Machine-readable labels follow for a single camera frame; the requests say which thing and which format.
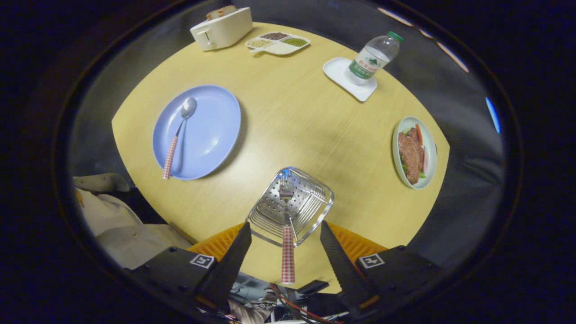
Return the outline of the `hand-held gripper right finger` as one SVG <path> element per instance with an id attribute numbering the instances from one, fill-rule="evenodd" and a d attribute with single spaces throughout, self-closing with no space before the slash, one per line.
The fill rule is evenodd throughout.
<path id="1" fill-rule="evenodd" d="M 390 317 L 445 273 L 406 246 L 386 248 L 326 221 L 320 241 L 352 318 Z"/>

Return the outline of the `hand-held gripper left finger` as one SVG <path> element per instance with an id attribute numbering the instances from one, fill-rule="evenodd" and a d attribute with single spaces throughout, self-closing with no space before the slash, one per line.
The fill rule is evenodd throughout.
<path id="1" fill-rule="evenodd" d="M 228 312 L 228 294 L 252 242 L 250 224 L 233 226 L 190 249 L 171 246 L 128 275 L 144 291 L 190 316 Z"/>

